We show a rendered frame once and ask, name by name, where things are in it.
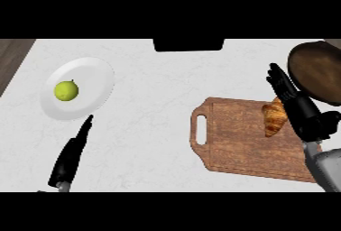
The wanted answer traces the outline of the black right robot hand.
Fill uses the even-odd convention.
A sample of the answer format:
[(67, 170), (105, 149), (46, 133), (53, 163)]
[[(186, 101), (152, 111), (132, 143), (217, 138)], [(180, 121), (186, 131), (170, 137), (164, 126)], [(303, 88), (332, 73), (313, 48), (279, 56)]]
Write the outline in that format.
[(328, 140), (337, 133), (341, 113), (322, 112), (303, 91), (295, 89), (289, 77), (276, 63), (269, 64), (266, 81), (279, 97), (294, 132), (304, 142)]

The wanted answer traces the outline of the black appliance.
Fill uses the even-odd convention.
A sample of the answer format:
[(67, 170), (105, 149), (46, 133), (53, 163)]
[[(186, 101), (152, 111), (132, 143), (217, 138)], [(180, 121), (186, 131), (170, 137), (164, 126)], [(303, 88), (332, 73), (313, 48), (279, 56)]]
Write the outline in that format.
[(155, 50), (167, 51), (219, 51), (223, 49), (223, 39), (154, 39)]

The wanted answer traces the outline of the brown wooden cutting board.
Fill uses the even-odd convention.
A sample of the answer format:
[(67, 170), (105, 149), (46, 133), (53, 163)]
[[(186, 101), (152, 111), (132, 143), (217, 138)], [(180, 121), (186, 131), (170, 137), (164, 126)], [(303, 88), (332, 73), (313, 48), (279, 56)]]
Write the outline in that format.
[(264, 101), (210, 97), (191, 116), (191, 146), (210, 171), (312, 182), (304, 147), (285, 125), (266, 137)]

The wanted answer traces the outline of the golden croissant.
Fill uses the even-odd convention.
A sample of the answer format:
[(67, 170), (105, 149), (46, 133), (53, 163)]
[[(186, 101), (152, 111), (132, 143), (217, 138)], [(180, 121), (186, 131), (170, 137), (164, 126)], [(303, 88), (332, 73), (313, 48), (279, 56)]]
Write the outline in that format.
[(263, 105), (261, 110), (264, 115), (266, 137), (272, 137), (288, 121), (284, 104), (278, 97), (269, 104)]

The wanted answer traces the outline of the dark brown pan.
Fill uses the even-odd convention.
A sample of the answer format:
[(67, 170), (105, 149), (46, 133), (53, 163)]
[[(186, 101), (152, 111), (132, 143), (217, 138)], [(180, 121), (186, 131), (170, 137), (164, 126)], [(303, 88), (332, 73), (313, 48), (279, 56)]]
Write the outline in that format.
[(341, 106), (341, 50), (325, 41), (298, 44), (288, 56), (288, 73), (306, 94)]

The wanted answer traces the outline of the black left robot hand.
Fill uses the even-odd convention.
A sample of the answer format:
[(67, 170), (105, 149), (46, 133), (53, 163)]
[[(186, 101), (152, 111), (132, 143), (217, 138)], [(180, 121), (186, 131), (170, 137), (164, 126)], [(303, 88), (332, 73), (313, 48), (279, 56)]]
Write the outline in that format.
[(92, 128), (92, 119), (93, 115), (89, 116), (84, 124), (80, 127), (75, 137), (70, 139), (67, 145), (62, 148), (62, 152), (52, 169), (47, 185), (49, 183), (58, 181), (67, 181), (72, 184), (80, 163), (80, 157), (87, 144), (89, 130)]

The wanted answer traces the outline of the green lime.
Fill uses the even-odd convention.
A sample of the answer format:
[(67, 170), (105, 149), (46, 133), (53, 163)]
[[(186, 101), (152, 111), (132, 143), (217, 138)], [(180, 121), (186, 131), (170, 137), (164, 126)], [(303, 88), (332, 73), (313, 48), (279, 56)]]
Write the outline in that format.
[(78, 95), (78, 86), (75, 82), (72, 80), (61, 82), (53, 89), (53, 93), (61, 101), (74, 100)]

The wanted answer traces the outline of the white round plate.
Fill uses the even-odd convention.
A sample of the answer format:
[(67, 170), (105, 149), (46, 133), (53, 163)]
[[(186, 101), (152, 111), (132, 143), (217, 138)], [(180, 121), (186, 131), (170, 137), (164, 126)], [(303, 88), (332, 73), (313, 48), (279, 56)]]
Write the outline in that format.
[[(55, 87), (64, 81), (77, 85), (72, 100), (61, 101)], [(46, 115), (61, 121), (90, 115), (103, 105), (115, 86), (115, 71), (99, 58), (80, 58), (65, 63), (50, 74), (40, 91), (40, 106)]]

